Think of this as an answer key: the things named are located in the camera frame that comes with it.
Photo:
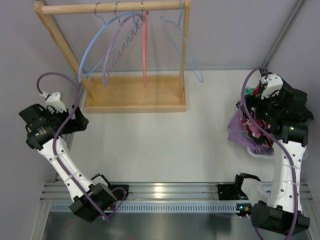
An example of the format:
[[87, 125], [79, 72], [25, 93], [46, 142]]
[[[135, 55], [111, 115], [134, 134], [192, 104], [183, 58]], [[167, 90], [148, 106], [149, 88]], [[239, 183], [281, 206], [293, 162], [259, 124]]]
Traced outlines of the blue plastic hanger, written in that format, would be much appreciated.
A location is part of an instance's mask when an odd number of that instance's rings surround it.
[[[113, 17], [112, 19], [110, 19], [108, 22], [104, 21], [103, 22], [103, 26], [101, 27], [101, 29], [94, 35], [94, 37], [92, 38], [92, 40], [90, 41], [89, 45], [87, 46], [83, 56], [82, 56], [82, 59], [80, 61], [80, 64], [79, 64], [79, 67], [78, 67], [78, 70], [77, 70], [77, 73], [78, 73], [78, 81], [81, 82], [82, 81], [82, 77], [81, 77], [81, 74], [84, 74], [84, 76], [88, 77], [90, 76], [92, 73], [96, 72], [97, 70], [101, 70], [101, 72], [103, 73], [103, 66], [104, 66], [104, 61], [105, 61], [105, 57], [107, 55], [107, 51], [108, 51], [108, 48], [109, 48], [109, 45], [110, 43], [112, 42], [112, 38], [114, 36], [114, 34], [116, 33], [116, 31], [114, 32], [113, 36], [112, 37], [109, 37], [105, 42], [102, 42], [101, 40], [99, 40], [99, 37], [102, 35], [102, 36], [106, 36], [106, 34], [104, 33], [104, 31], [114, 22], [114, 21], [118, 21], [119, 22], [122, 22], [128, 15], [127, 13], [128, 12], [138, 12], [138, 11], [125, 11], [123, 13], [118, 13], [118, 4], [119, 2], [116, 2], [114, 4], [114, 7], [113, 7], [113, 12], [114, 12], [114, 15], [115, 17]], [[137, 33], [141, 32], [141, 35], [143, 36], [143, 27], [141, 27]], [[100, 43], [100, 50], [96, 50], [95, 52], [98, 54], [99, 57], [101, 57], [101, 60], [92, 68], [89, 68], [87, 66], [87, 57], [88, 55], [90, 55], [90, 52], [91, 52], [91, 48], [93, 48], [95, 46], [95, 42], [98, 41]], [[131, 44], [131, 42], [129, 43], [128, 47], [133, 47], [133, 44]], [[119, 62], [113, 67], [112, 69], [112, 72], [114, 72], [116, 69], [119, 69], [119, 71], [129, 71], [129, 72], [132, 72], [132, 71], [143, 71], [143, 60], [142, 60], [142, 63], [140, 64], [140, 67], [138, 67], [138, 57], [139, 55], [137, 54], [138, 52], [135, 50], [131, 51], [132, 54], [136, 54], [136, 55], [132, 55], [133, 57], [133, 61], [132, 63], [129, 63], [129, 52], [128, 50], [126, 49], [124, 51], [124, 54], [120, 57], [119, 59]], [[110, 57], [109, 57], [109, 62], [108, 62], [108, 67], [107, 68], [112, 68], [112, 60], [113, 58], [116, 57], [116, 54], [117, 54], [117, 50], [114, 50]]]

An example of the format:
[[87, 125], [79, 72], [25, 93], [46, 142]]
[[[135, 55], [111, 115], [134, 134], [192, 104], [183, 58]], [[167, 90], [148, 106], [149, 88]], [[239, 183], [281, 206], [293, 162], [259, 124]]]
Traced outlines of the black trousers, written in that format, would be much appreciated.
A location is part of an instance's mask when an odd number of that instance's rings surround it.
[[[254, 95], [246, 95], [244, 97], [246, 106], [255, 107], [255, 97], [261, 96], [262, 93], [261, 84], [258, 86], [257, 93]], [[280, 119], [261, 119], [265, 123], [271, 126], [280, 124], [282, 121], [305, 123], [308, 120], [313, 120], [314, 116], [311, 111], [306, 107], [308, 100], [308, 94], [302, 90], [291, 87], [287, 82], [283, 83], [283, 86], [278, 95], [281, 98], [280, 107], [282, 110]]]

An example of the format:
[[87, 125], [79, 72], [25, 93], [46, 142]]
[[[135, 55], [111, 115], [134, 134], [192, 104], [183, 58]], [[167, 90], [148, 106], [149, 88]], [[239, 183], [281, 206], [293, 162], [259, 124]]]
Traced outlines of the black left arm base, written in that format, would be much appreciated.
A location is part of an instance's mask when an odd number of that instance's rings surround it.
[[128, 184], [112, 184], [109, 189], [118, 201], [126, 200], [129, 195]]

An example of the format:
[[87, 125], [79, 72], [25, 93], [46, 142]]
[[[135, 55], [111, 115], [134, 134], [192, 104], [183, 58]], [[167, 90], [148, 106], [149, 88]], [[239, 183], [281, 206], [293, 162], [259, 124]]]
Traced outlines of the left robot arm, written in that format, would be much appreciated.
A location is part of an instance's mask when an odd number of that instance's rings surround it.
[[33, 104], [20, 111], [19, 116], [26, 123], [26, 144], [48, 160], [67, 187], [72, 213], [89, 223], [98, 217], [108, 222], [105, 211], [117, 200], [112, 186], [102, 174], [85, 177], [74, 164], [63, 138], [87, 128], [89, 121], [80, 108], [75, 104], [71, 111], [59, 112], [54, 107]]

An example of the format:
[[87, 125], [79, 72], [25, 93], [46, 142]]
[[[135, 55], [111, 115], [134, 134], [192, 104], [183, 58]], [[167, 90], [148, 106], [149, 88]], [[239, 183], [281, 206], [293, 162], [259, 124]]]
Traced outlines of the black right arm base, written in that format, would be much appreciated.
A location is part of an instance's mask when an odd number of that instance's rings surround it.
[[241, 194], [234, 184], [218, 184], [218, 199], [220, 201], [240, 200]]

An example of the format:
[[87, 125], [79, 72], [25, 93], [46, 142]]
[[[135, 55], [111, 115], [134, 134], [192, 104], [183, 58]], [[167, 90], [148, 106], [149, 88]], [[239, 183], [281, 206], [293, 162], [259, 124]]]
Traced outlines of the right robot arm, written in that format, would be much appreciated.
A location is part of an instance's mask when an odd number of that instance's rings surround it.
[[289, 239], [310, 226], [302, 212], [300, 176], [309, 139], [307, 121], [314, 116], [301, 90], [283, 86], [267, 95], [263, 92], [256, 87], [251, 93], [241, 93], [238, 121], [245, 138], [273, 152], [272, 188], [266, 191], [261, 179], [249, 173], [236, 175], [235, 187], [250, 201], [251, 223], [256, 229]]

